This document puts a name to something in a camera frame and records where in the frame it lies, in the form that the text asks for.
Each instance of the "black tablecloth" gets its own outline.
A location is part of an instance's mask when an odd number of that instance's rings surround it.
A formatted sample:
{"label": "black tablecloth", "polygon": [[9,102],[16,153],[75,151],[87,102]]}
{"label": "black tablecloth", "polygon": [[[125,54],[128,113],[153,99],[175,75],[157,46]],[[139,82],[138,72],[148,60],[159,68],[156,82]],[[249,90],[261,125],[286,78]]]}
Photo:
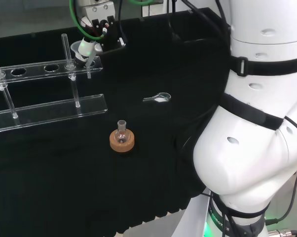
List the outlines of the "black tablecloth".
{"label": "black tablecloth", "polygon": [[[194,15],[179,13],[173,24],[183,41],[201,40],[172,42],[164,15],[126,20],[127,48],[104,55],[92,80],[78,76],[80,96],[105,95],[105,114],[0,133],[0,237],[112,237],[186,208],[204,189],[178,141],[223,92],[227,54]],[[0,65],[63,59],[62,33],[81,39],[75,28],[0,39]],[[66,77],[8,88],[16,107],[72,97]],[[159,92],[172,100],[142,102]],[[119,119],[136,137],[128,158],[109,146]]]}

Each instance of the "transparent acrylic shelf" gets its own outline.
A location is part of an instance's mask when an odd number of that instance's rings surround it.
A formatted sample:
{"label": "transparent acrylic shelf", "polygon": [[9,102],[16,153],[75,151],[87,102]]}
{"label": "transparent acrylic shelf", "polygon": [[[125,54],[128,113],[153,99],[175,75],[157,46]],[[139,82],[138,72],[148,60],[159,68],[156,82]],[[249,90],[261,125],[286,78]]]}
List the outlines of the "transparent acrylic shelf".
{"label": "transparent acrylic shelf", "polygon": [[0,111],[0,132],[107,111],[103,94],[80,97],[79,102],[79,108],[75,106],[74,99],[16,108],[18,118],[13,118],[10,110]]}
{"label": "transparent acrylic shelf", "polygon": [[[32,63],[17,66],[1,67],[1,71],[6,73],[6,82],[18,82],[25,80],[53,78],[65,76],[69,73],[82,74],[87,73],[86,68],[66,69],[67,61],[51,61],[42,63]],[[90,66],[90,72],[98,72],[102,69],[99,56],[96,56],[94,62]]]}

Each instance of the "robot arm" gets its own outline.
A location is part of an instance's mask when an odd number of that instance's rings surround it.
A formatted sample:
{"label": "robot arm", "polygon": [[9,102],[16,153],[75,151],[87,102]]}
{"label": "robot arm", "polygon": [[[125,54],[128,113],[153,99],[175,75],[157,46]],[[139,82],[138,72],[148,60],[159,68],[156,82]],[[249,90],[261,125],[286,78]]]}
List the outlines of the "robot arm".
{"label": "robot arm", "polygon": [[[193,160],[220,203],[250,216],[267,208],[297,171],[297,128],[286,119],[297,123],[297,70],[291,71],[297,65],[297,0],[231,0],[230,9],[231,58],[237,66],[224,92],[228,103],[219,104]],[[225,219],[215,202],[214,208]],[[222,236],[222,222],[212,213],[207,223],[215,237]],[[262,215],[233,217],[243,227],[234,235],[267,237]],[[253,229],[258,234],[244,231]]]}
{"label": "robot arm", "polygon": [[83,38],[75,55],[76,66],[83,67],[88,64],[87,62],[91,63],[91,60],[88,59],[103,51],[125,46],[123,39],[119,37],[112,1],[78,0],[77,3],[83,15],[80,19],[82,28],[93,37],[103,37],[99,42],[88,37]]}

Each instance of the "test tube rack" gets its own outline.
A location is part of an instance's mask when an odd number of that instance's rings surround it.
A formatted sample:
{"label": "test tube rack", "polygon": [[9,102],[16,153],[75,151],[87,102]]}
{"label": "test tube rack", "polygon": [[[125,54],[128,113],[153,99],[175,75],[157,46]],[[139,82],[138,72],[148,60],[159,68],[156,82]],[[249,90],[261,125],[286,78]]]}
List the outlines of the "test tube rack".
{"label": "test tube rack", "polygon": [[[79,97],[76,75],[102,70],[99,56],[87,68],[75,67],[70,52],[68,37],[62,34],[65,60],[25,64],[0,68],[0,91],[5,97],[8,110],[0,111],[0,132],[33,125],[73,119],[107,111],[103,94]],[[9,94],[10,83],[67,76],[73,93],[72,99],[15,108]]]}

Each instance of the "flask on cork ring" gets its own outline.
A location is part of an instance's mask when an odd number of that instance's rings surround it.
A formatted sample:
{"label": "flask on cork ring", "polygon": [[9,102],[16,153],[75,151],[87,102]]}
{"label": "flask on cork ring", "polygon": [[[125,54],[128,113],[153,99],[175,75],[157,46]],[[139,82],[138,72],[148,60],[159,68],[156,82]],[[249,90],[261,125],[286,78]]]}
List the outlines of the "flask on cork ring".
{"label": "flask on cork ring", "polygon": [[110,134],[110,146],[119,153],[128,152],[134,147],[134,134],[126,129],[126,125],[126,121],[119,120],[118,129]]}

